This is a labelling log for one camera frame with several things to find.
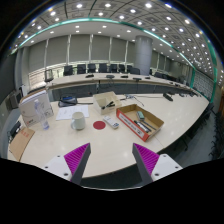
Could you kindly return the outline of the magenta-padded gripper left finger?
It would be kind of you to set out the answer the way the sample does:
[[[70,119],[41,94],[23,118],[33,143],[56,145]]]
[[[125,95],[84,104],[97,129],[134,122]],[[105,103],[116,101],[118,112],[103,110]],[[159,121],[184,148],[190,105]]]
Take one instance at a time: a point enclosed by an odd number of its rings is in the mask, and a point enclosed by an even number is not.
[[[91,145],[86,143],[65,155],[57,155],[43,166],[56,176],[79,185],[91,154]]]

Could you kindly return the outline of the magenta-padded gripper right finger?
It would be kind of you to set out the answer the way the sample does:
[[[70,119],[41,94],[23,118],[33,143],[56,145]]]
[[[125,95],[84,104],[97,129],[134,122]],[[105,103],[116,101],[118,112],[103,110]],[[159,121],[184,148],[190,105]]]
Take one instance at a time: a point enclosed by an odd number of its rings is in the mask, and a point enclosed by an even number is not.
[[[132,153],[143,184],[147,185],[182,169],[168,154],[157,154],[134,143]]]

